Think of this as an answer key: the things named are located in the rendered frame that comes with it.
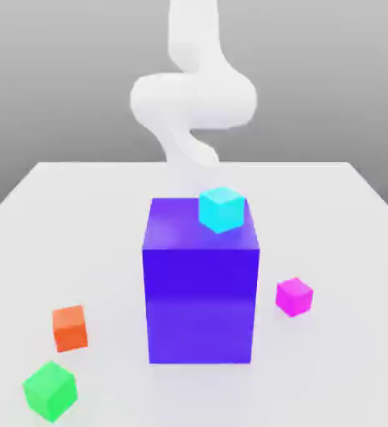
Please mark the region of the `small cyan cube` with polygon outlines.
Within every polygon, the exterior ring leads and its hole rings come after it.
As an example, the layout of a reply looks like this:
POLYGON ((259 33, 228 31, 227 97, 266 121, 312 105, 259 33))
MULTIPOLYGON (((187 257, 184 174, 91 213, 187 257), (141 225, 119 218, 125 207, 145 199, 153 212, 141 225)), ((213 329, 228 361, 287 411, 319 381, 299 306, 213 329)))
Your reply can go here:
POLYGON ((225 233, 244 224, 246 198, 231 188, 219 187, 199 196, 199 222, 216 234, 225 233))

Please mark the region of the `small magenta cube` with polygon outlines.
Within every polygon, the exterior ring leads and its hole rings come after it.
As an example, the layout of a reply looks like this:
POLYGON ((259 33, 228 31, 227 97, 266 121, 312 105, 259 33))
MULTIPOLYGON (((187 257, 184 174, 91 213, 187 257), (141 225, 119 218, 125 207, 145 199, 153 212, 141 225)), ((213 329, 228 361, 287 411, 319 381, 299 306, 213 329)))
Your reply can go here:
POLYGON ((308 312, 313 301, 313 289, 295 277, 277 283, 276 305, 290 317, 308 312))

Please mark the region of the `small orange cube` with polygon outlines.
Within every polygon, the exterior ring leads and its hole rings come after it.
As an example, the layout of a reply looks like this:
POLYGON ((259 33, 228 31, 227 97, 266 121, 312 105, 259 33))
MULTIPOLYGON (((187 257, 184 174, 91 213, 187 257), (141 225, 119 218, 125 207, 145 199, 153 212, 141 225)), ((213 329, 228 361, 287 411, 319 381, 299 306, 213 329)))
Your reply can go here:
POLYGON ((53 311, 53 337, 59 353, 88 346, 82 305, 53 311))

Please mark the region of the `small green cube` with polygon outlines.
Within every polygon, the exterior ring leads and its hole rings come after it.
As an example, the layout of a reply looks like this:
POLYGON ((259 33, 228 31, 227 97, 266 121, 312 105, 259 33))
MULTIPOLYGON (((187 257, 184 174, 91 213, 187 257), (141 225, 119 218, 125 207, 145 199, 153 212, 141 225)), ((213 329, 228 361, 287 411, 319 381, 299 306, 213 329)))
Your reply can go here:
POLYGON ((74 375, 54 361, 45 363, 23 382, 29 408, 48 422, 55 422, 78 399, 74 375))

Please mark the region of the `large purple box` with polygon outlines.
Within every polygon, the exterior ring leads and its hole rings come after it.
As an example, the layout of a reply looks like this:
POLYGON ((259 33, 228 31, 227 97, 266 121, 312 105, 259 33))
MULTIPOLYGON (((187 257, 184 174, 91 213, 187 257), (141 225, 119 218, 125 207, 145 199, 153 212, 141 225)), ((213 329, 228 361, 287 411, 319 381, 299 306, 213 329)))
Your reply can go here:
POLYGON ((153 198, 142 247, 149 361, 251 361, 260 246, 250 210, 216 234, 196 198, 153 198))

